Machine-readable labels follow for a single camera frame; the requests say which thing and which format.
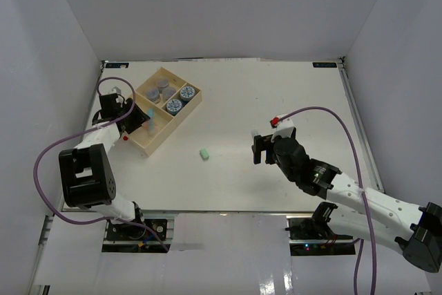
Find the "blue highlighter pen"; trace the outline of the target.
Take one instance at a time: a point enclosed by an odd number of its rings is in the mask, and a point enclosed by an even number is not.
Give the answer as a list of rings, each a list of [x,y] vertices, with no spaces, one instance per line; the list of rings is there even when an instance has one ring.
[[[152,108],[147,110],[147,115],[149,116],[149,120],[147,121],[147,131],[149,135],[155,135],[155,111]]]

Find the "blue patterned jar front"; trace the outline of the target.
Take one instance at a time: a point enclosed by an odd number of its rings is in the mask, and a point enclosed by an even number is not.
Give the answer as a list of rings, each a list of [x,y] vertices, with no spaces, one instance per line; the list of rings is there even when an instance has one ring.
[[[180,99],[171,99],[166,104],[166,111],[172,115],[177,115],[183,108],[183,103]]]

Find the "blue patterned jar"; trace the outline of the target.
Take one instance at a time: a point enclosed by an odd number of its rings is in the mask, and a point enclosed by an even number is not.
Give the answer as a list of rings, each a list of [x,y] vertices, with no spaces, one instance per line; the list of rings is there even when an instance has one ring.
[[[184,86],[180,90],[180,94],[179,94],[180,100],[182,101],[183,104],[187,104],[195,97],[195,94],[196,94],[196,91],[195,91],[194,87]]]
[[[183,103],[180,99],[171,99],[166,104],[166,111],[172,115],[177,115],[183,108]]]

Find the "blue patterned jar back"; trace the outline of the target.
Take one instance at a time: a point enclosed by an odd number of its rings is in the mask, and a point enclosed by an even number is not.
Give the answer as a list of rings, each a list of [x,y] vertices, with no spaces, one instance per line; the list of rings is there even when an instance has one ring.
[[[180,90],[180,94],[179,94],[180,100],[182,101],[183,104],[187,104],[195,97],[195,94],[196,94],[196,91],[195,91],[194,87],[184,86]]]

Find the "green highlighter cap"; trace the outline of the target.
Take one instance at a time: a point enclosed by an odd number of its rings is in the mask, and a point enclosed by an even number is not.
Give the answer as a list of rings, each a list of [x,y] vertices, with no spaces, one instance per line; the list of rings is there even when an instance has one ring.
[[[201,149],[201,150],[199,151],[199,153],[200,153],[200,157],[201,157],[203,160],[208,160],[208,159],[210,158],[210,155],[209,155],[209,153],[208,153],[208,151],[207,151],[206,149]]]

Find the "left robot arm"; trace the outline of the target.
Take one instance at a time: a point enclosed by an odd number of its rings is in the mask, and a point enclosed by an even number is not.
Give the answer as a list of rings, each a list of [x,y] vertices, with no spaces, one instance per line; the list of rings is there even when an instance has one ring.
[[[136,131],[151,117],[132,98],[124,99],[116,92],[100,95],[99,103],[92,131],[74,148],[59,153],[64,200],[69,207],[123,222],[122,231],[138,239],[146,231],[146,222],[139,206],[117,193],[108,152],[124,134]]]

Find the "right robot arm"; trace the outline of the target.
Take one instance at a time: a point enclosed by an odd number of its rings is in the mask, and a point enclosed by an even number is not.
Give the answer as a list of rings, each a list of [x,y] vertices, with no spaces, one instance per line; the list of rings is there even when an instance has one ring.
[[[441,268],[441,207],[425,206],[361,188],[339,168],[311,159],[293,137],[256,135],[253,162],[275,164],[304,193],[322,199],[311,217],[313,233],[374,240],[425,272]]]

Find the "beige three-compartment tray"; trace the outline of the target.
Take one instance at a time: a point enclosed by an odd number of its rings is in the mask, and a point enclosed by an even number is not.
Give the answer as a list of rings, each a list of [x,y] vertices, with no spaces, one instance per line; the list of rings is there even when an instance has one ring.
[[[157,87],[155,82],[160,77],[166,77],[169,80],[169,86],[176,89],[176,93],[164,101],[162,91],[160,91],[161,101],[157,104],[152,103],[146,98],[146,90],[150,87]],[[184,86],[194,87],[196,94],[195,97],[183,104],[182,110],[175,116],[170,115],[166,111],[166,104],[171,99],[180,99],[180,90]],[[147,110],[152,108],[155,111],[155,135],[149,135],[147,131],[147,123],[143,124],[139,129],[128,135],[129,141],[131,141],[137,148],[141,149],[147,156],[152,155],[157,148],[174,132],[174,130],[188,117],[195,108],[202,101],[202,91],[195,85],[187,82],[185,79],[177,76],[171,71],[161,67],[151,77],[149,77],[143,84],[135,89],[136,104],[147,114]]]

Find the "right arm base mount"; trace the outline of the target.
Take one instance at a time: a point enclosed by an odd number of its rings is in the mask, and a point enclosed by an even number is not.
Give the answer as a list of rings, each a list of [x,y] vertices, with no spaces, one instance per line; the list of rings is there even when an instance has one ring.
[[[292,257],[308,256],[353,256],[355,242],[351,236],[321,233],[314,229],[310,217],[290,217],[285,230],[289,235],[289,248]]]

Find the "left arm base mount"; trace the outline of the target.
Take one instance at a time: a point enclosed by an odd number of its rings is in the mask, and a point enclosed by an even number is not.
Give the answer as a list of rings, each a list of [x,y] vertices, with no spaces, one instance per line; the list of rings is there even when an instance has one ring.
[[[109,222],[106,226],[104,239],[112,243],[117,242],[153,242],[158,244],[157,237],[166,242],[171,230],[171,222],[167,219],[147,218],[144,224],[150,229],[128,225],[127,223],[113,224]]]

